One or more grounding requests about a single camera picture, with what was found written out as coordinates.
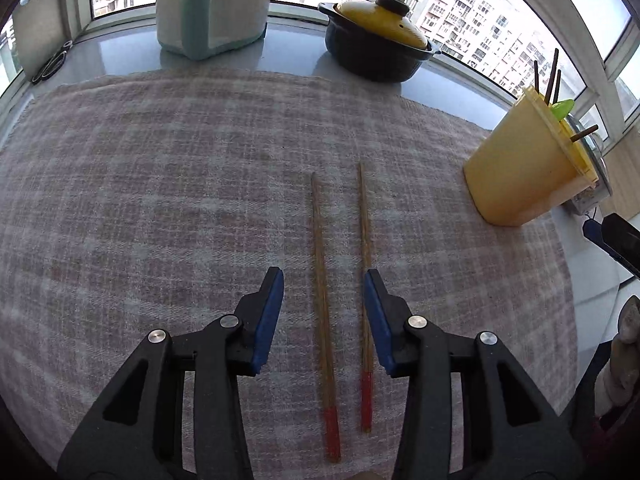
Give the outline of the gloved right hand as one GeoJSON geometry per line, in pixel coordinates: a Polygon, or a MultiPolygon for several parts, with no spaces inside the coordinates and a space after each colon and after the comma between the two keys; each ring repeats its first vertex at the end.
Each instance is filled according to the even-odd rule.
{"type": "Polygon", "coordinates": [[[631,296],[620,311],[611,355],[594,385],[594,414],[624,406],[639,379],[639,298],[631,296]]]}

